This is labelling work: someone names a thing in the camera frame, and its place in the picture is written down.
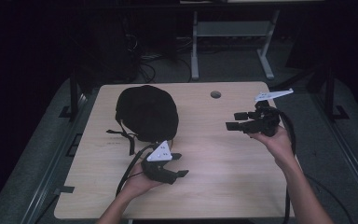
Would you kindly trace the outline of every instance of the person's right hand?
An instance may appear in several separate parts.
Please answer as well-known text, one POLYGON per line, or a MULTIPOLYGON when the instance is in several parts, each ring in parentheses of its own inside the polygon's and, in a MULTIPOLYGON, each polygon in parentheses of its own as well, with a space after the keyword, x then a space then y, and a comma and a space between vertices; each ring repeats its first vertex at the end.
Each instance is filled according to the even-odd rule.
POLYGON ((277 132, 272 137, 265 136, 262 133, 248 133, 248 135, 267 147, 281 169, 292 162, 296 162, 289 135, 283 127, 278 126, 277 132))

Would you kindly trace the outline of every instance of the hand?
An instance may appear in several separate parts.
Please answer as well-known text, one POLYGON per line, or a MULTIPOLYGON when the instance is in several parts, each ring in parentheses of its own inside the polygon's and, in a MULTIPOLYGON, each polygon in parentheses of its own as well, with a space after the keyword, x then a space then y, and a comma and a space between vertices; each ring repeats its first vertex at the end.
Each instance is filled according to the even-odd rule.
POLYGON ((133 166, 129 176, 131 177, 126 181, 123 190, 120 192, 120 194, 125 195, 129 199, 134 199, 162 184, 161 182, 150 180, 144 175, 141 163, 133 166))
POLYGON ((275 162, 281 169, 286 167, 291 162, 296 162, 295 156, 292 152, 292 144, 289 139, 287 131, 281 127, 277 127, 277 132, 271 136, 265 136, 262 133, 248 133, 251 138, 254 138, 263 143, 268 151, 275 158, 275 162))

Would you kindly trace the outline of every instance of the black handheld controller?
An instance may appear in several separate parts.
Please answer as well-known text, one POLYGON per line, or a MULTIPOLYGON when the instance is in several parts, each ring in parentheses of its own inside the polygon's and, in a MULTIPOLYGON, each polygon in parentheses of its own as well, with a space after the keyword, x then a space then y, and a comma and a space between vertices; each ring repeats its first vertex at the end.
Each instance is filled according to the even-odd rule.
POLYGON ((263 133, 268 137, 276 133, 276 129, 281 122, 278 109, 269 106, 268 101, 259 101, 255 104, 255 112, 235 113, 235 120, 251 121, 238 123, 226 122, 229 131, 241 131, 244 133, 263 133))

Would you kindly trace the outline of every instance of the metal leg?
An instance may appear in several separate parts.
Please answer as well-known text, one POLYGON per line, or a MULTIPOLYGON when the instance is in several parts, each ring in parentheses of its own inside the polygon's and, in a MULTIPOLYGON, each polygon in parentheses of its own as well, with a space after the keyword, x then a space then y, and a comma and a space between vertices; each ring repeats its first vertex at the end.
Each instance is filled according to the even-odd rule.
POLYGON ((197 57, 197 11, 194 12, 193 21, 193 51, 191 52, 191 77, 198 80, 199 75, 199 58, 197 57))
POLYGON ((274 74, 272 73, 271 67, 269 66, 269 61, 267 60, 267 51, 269 50, 269 43, 271 42, 272 35, 274 34, 275 25, 278 20, 280 10, 276 10, 272 16, 272 20, 269 23, 268 33, 266 35, 266 42, 264 43, 263 48, 257 50, 258 58, 260 59, 261 65, 263 66, 264 73, 268 79, 274 79, 274 74))

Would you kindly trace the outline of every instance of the dark background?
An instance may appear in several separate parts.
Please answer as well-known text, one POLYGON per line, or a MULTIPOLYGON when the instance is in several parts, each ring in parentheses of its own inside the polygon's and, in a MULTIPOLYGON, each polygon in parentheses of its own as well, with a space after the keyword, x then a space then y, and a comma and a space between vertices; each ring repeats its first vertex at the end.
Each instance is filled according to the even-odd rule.
MULTIPOLYGON (((327 3, 307 13, 283 10, 274 38, 297 37, 288 66, 307 69, 325 63, 358 101, 358 1, 327 3)), ((106 82, 130 82, 136 76, 118 14, 79 13, 65 7, 80 5, 78 1, 0 1, 0 190, 56 90, 72 72, 80 71, 79 81, 91 83, 82 91, 106 82), (126 76, 119 76, 123 74, 119 71, 127 71, 126 76)), ((138 29, 140 38, 150 45, 156 39, 147 34, 163 38, 166 46, 176 35, 191 34, 186 24, 192 20, 191 13, 171 14, 165 21, 172 25, 168 35, 154 23, 161 22, 161 15, 167 13, 155 14, 145 26, 136 22, 132 29, 138 29)), ((172 54, 160 43, 159 50, 172 54)))

